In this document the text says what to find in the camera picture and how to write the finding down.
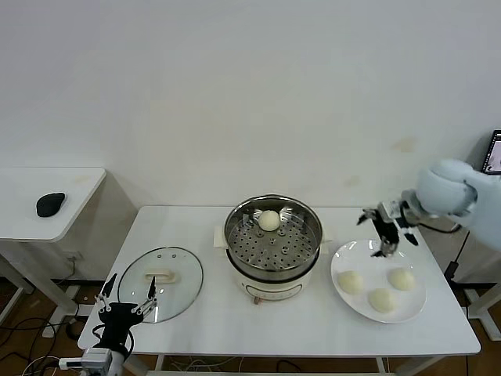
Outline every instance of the table leg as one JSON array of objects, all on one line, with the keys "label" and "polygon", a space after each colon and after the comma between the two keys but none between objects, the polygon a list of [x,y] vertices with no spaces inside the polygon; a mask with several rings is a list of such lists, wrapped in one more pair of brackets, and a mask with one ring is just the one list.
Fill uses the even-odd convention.
[{"label": "table leg", "polygon": [[157,363],[155,364],[155,371],[162,371],[164,365],[165,355],[157,356]]},{"label": "table leg", "polygon": [[2,256],[0,256],[0,274],[17,286],[17,291],[0,313],[0,324],[2,324],[23,293],[31,294],[34,289]]},{"label": "table leg", "polygon": [[397,371],[395,373],[398,376],[413,376],[444,358],[444,356],[412,358],[411,360],[407,360],[403,365],[397,368]]},{"label": "table leg", "polygon": [[386,374],[387,373],[387,369],[384,367],[383,358],[381,358],[380,356],[378,356],[376,358],[376,363],[377,363],[377,370],[379,371],[379,373],[380,374]]},{"label": "table leg", "polygon": [[27,294],[33,292],[33,286],[26,282],[23,275],[15,270],[2,256],[0,256],[0,273],[18,288],[22,288]]},{"label": "table leg", "polygon": [[146,366],[136,355],[131,354],[125,360],[124,368],[135,376],[146,376],[148,366]]},{"label": "table leg", "polygon": [[488,309],[501,300],[501,284],[497,284],[482,296],[475,290],[464,291],[470,305],[467,308],[469,319],[479,319],[491,341],[501,341],[501,332],[488,312]]},{"label": "table leg", "polygon": [[[30,256],[30,252],[22,244],[7,241],[2,242],[0,253],[9,261],[13,268],[17,269],[19,273],[24,275],[36,288],[43,292],[47,298],[57,304],[56,311],[59,309],[58,317],[61,315],[63,317],[73,316],[75,314],[77,303],[71,300],[71,297],[51,281],[49,276],[37,265],[36,261]],[[61,321],[51,321],[51,324],[60,323]],[[50,337],[54,335],[50,327],[45,332],[44,337],[46,335]]]}]

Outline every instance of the robotic arm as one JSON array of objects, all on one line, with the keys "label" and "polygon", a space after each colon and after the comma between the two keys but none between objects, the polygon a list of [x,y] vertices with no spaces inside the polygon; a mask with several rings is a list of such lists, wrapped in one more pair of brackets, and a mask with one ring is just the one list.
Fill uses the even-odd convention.
[{"label": "robotic arm", "polygon": [[[157,289],[155,277],[151,280],[148,296],[143,304],[109,302],[111,291],[117,274],[105,283],[101,292],[96,296],[99,307],[99,318],[103,322],[92,330],[99,338],[99,343],[87,349],[80,358],[62,358],[59,361],[61,370],[81,369],[86,376],[120,376],[124,361],[131,355],[132,347],[127,350],[125,342],[131,336],[131,327],[142,323],[144,318],[157,307],[155,298]],[[95,330],[103,328],[98,335]]]},{"label": "robotic arm", "polygon": [[399,201],[380,202],[364,209],[359,223],[371,219],[381,239],[373,256],[388,257],[398,247],[398,227],[417,245],[412,228],[421,219],[445,216],[468,228],[482,243],[501,251],[501,181],[473,170],[462,161],[443,160],[423,170],[415,190],[405,190]]}]

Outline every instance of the white robotic arm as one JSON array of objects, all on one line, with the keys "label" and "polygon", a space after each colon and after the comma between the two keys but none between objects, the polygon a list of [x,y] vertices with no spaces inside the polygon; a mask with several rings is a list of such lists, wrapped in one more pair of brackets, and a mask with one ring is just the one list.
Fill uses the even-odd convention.
[{"label": "white robotic arm", "polygon": [[501,251],[501,181],[484,175],[462,161],[443,160],[423,170],[415,190],[402,192],[400,201],[381,202],[364,210],[359,223],[372,219],[382,240],[376,256],[394,253],[396,230],[413,244],[412,227],[423,218],[445,216],[468,228],[482,243]]}]

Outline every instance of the pot handle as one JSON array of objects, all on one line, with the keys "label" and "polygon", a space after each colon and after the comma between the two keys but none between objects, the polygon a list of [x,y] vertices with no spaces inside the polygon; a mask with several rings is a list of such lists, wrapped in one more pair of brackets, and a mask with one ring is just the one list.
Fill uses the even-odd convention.
[{"label": "pot handle", "polygon": [[214,249],[220,255],[226,256],[227,248],[228,248],[228,243],[226,243],[223,228],[222,226],[216,226],[214,228]]}]

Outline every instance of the computer mouse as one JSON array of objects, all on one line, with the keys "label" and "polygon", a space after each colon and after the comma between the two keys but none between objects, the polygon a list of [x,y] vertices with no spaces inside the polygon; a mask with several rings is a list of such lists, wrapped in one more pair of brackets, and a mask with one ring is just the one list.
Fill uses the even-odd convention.
[{"label": "computer mouse", "polygon": [[37,201],[37,214],[39,217],[46,218],[55,215],[63,204],[66,194],[59,193],[49,193],[42,196]]}]

